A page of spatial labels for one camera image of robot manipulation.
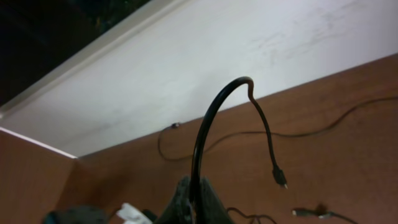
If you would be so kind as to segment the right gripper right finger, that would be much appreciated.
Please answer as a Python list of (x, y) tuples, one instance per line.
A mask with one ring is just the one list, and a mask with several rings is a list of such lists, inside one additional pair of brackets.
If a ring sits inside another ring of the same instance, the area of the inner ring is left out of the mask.
[(207, 178), (200, 180), (195, 196), (198, 224), (234, 223)]

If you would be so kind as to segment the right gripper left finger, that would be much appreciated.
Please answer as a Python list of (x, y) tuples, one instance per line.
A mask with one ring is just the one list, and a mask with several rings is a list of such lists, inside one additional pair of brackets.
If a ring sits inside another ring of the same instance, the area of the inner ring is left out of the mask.
[(177, 184), (174, 196), (153, 224), (193, 224), (193, 208), (189, 198), (190, 178), (185, 176)]

